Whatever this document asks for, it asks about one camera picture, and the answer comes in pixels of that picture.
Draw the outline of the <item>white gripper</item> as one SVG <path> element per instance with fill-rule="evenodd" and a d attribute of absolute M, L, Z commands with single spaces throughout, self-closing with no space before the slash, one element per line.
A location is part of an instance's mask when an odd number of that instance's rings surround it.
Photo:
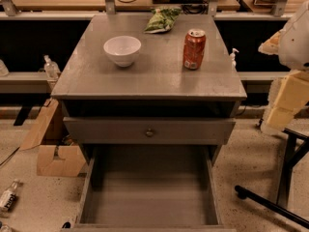
<path fill-rule="evenodd" d="M 263 42 L 258 51 L 266 55 L 277 55 L 281 31 L 277 31 Z M 305 105 L 309 102 L 309 72 L 290 71 L 282 81 L 275 99 L 275 107 L 267 107 L 261 124 L 261 131 L 275 135 L 283 131 Z"/>

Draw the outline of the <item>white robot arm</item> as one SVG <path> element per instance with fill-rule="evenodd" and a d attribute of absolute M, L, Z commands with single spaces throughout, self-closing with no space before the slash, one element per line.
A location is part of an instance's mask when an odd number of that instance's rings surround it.
<path fill-rule="evenodd" d="M 309 1 L 305 1 L 284 27 L 259 46 L 266 55 L 277 55 L 290 72 L 272 81 L 261 131 L 276 134 L 287 127 L 309 102 Z"/>

